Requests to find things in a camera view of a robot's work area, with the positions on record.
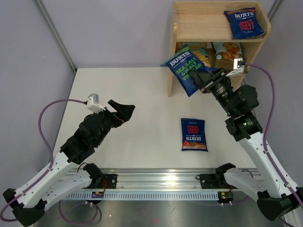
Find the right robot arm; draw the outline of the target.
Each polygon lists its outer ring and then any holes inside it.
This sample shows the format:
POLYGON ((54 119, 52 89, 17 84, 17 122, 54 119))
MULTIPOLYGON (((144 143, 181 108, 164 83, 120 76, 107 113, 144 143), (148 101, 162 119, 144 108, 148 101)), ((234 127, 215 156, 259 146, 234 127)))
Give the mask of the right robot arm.
POLYGON ((231 186, 251 197, 270 221, 295 210, 303 203, 303 189, 283 169, 265 139, 265 134, 252 110, 259 105, 256 89, 243 85, 233 90, 224 69, 212 72, 189 71, 195 85, 203 93, 211 93, 228 115, 225 121, 233 136, 257 167, 262 182, 245 175, 231 163, 215 170, 219 187, 231 186))

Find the light blue cassava chips bag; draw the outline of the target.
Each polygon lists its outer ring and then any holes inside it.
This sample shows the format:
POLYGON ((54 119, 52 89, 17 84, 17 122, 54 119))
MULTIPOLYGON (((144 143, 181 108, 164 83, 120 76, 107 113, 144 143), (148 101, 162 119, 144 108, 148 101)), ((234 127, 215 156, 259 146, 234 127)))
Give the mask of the light blue cassava chips bag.
POLYGON ((214 51, 213 68, 223 68, 227 72, 233 69, 234 59, 243 58, 241 44, 238 42, 212 42, 214 51))

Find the blue Burts spicy chilli bag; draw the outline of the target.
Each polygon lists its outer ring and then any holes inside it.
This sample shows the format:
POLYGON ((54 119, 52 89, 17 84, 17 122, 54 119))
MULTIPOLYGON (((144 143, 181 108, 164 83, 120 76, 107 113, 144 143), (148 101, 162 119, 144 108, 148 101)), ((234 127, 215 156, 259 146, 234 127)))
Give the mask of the blue Burts spicy chilli bag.
POLYGON ((265 32, 256 18, 255 8, 225 11, 233 39, 247 39, 264 35, 265 32))

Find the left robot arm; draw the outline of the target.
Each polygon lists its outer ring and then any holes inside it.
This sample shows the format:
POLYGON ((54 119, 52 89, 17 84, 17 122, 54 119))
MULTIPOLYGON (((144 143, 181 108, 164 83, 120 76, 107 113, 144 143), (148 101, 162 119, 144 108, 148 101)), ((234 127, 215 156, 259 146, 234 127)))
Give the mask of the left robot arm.
POLYGON ((92 113, 79 124, 75 133, 54 155, 50 149, 50 162, 30 181, 17 189, 7 189, 3 197, 12 208, 13 221, 25 227, 36 223, 46 211, 73 191, 102 184, 103 174, 95 164, 87 164, 74 176, 58 182, 70 170, 82 164, 100 146, 112 128, 130 120, 134 105, 122 105, 109 100, 114 112, 102 107, 97 94, 91 94, 82 102, 92 113))

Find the blue Burts sea salt bag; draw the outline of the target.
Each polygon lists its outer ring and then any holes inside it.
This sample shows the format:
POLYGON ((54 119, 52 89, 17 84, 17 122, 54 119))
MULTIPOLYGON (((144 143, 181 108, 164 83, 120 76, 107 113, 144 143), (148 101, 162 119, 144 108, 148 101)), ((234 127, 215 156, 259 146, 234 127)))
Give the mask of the blue Burts sea salt bag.
POLYGON ((188 97, 191 97, 198 87, 194 84, 189 75, 189 71, 212 71, 216 68, 206 67, 201 60, 190 50, 188 45, 184 45, 171 58, 163 63, 177 77, 177 80, 185 90, 188 97))

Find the tan kettle chips bag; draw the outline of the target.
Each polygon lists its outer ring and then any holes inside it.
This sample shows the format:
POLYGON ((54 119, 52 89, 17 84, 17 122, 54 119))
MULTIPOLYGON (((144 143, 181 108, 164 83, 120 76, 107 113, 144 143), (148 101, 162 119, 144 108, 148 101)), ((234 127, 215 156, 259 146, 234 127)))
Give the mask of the tan kettle chips bag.
POLYGON ((190 50, 203 62, 206 67, 211 67, 208 53, 206 51, 207 42, 177 42, 176 52, 178 52, 184 45, 188 45, 190 50))

